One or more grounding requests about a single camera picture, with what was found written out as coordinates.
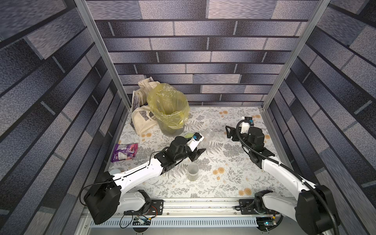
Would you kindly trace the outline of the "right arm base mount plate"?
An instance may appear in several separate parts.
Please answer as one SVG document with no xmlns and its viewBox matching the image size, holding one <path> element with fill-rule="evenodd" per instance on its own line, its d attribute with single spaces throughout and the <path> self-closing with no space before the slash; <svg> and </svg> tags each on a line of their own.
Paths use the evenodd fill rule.
<svg viewBox="0 0 376 235">
<path fill-rule="evenodd" d="M 242 215 L 278 215 L 279 212 L 267 210 L 262 207 L 258 208 L 253 199 L 240 199 L 239 205 L 235 206 L 236 211 Z"/>
</svg>

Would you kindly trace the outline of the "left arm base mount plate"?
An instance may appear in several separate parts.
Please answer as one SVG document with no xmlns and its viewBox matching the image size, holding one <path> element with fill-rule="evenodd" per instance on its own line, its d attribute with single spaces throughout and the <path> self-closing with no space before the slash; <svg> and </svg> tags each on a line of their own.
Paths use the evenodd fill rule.
<svg viewBox="0 0 376 235">
<path fill-rule="evenodd" d="M 136 215 L 158 216 L 163 214 L 164 200 L 152 199 L 147 201 L 138 211 L 133 211 Z"/>
</svg>

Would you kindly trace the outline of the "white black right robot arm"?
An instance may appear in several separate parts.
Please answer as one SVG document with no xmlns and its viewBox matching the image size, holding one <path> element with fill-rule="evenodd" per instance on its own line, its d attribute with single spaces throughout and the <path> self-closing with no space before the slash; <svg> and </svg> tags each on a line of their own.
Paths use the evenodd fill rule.
<svg viewBox="0 0 376 235">
<path fill-rule="evenodd" d="M 227 138 L 240 142 L 244 152 L 260 169 L 272 175 L 292 194 L 280 196 L 271 190 L 254 195 L 253 202 L 239 205 L 237 210 L 262 214 L 278 212 L 296 221 L 308 235 L 319 235 L 332 230 L 339 234 L 340 218 L 331 190 L 316 185 L 284 165 L 264 146 L 264 133 L 250 121 L 241 120 L 236 127 L 226 126 Z"/>
</svg>

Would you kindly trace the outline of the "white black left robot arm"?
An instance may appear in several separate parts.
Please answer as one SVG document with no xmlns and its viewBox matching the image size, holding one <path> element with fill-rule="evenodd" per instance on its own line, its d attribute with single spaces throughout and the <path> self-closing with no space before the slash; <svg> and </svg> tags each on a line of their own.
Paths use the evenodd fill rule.
<svg viewBox="0 0 376 235">
<path fill-rule="evenodd" d="M 88 185 L 83 197 L 84 204 L 96 225 L 102 224 L 118 212 L 145 214 L 151 207 L 151 199 L 144 191 L 130 193 L 141 183 L 158 177 L 180 164 L 186 158 L 192 162 L 205 152 L 205 137 L 195 133 L 190 139 L 175 137 L 170 146 L 153 152 L 149 161 L 131 170 L 111 175 L 104 172 L 99 181 Z"/>
</svg>

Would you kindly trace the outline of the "tall clear plastic jar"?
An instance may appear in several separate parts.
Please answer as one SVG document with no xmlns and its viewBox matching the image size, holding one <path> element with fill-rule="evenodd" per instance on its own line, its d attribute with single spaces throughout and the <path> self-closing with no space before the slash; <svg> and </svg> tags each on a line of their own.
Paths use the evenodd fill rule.
<svg viewBox="0 0 376 235">
<path fill-rule="evenodd" d="M 214 131 L 211 130 L 210 128 L 207 128 L 206 130 L 204 130 L 201 133 L 201 136 L 203 138 L 202 138 L 202 141 L 200 142 L 200 144 L 198 145 L 198 149 L 207 148 L 209 143 L 212 141 L 212 139 L 214 137 Z"/>
</svg>

